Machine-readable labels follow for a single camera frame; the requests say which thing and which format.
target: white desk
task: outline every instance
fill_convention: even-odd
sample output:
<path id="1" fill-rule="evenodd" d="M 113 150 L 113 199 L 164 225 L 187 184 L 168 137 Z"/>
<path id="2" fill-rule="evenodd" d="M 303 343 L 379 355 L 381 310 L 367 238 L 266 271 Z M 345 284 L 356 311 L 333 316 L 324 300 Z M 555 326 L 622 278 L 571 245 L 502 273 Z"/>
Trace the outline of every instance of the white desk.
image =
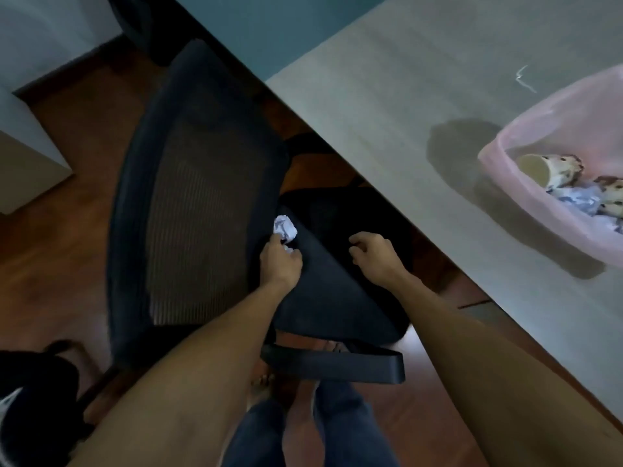
<path id="1" fill-rule="evenodd" d="M 267 80 L 621 420 L 623 271 L 541 228 L 476 155 L 534 103 L 623 61 L 622 6 L 385 0 Z M 515 81 L 526 64 L 536 93 Z"/>

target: hand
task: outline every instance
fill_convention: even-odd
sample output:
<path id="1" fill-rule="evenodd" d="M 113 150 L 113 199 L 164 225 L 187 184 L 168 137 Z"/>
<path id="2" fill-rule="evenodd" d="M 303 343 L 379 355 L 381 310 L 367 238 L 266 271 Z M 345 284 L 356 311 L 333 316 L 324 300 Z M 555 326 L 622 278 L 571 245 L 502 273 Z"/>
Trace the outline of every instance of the hand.
<path id="1" fill-rule="evenodd" d="M 281 236 L 273 234 L 260 254 L 260 285 L 276 286 L 285 296 L 299 282 L 302 267 L 301 251 L 296 249 L 288 254 Z"/>
<path id="2" fill-rule="evenodd" d="M 392 291 L 403 277 L 409 276 L 394 246 L 380 234 L 361 232 L 348 238 L 354 244 L 348 251 L 353 263 L 370 282 Z"/>

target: mesh chair backrest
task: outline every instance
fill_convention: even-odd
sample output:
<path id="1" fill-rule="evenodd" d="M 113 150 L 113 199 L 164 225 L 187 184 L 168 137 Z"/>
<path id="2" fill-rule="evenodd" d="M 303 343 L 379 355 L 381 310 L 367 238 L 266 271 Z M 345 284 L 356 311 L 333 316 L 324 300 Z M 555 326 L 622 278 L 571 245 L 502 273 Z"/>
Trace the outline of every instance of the mesh chair backrest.
<path id="1" fill-rule="evenodd" d="M 236 304 L 272 231 L 284 143 L 200 42 L 178 55 L 130 144 L 108 256 L 118 346 Z"/>

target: left hand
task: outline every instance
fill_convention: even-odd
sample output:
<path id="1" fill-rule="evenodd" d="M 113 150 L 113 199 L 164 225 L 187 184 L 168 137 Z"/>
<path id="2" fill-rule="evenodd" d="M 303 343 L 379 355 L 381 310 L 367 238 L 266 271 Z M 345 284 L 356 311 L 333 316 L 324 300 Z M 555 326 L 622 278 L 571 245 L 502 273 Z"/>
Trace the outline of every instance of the left hand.
<path id="1" fill-rule="evenodd" d="M 260 285 L 275 285 L 286 295 L 299 282 L 302 268 L 301 251 L 288 254 L 281 236 L 273 234 L 260 254 Z"/>

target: office chair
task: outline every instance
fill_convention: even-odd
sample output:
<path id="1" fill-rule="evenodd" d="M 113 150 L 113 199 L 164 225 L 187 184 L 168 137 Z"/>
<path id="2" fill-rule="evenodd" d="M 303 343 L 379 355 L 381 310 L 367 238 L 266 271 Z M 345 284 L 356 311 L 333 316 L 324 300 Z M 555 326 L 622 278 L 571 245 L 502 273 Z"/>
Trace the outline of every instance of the office chair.
<path id="1" fill-rule="evenodd" d="M 360 230 L 411 258 L 409 223 L 372 188 L 279 197 L 293 155 L 334 152 L 306 134 L 281 140 L 202 41 L 171 63 L 129 145 L 113 207 L 107 294 L 113 361 L 145 367 L 259 283 L 259 253 L 278 214 L 299 230 L 303 273 L 272 321 L 262 358 L 300 378 L 400 383 L 408 319 L 348 255 Z M 282 330 L 341 341 L 348 353 L 275 344 Z"/>

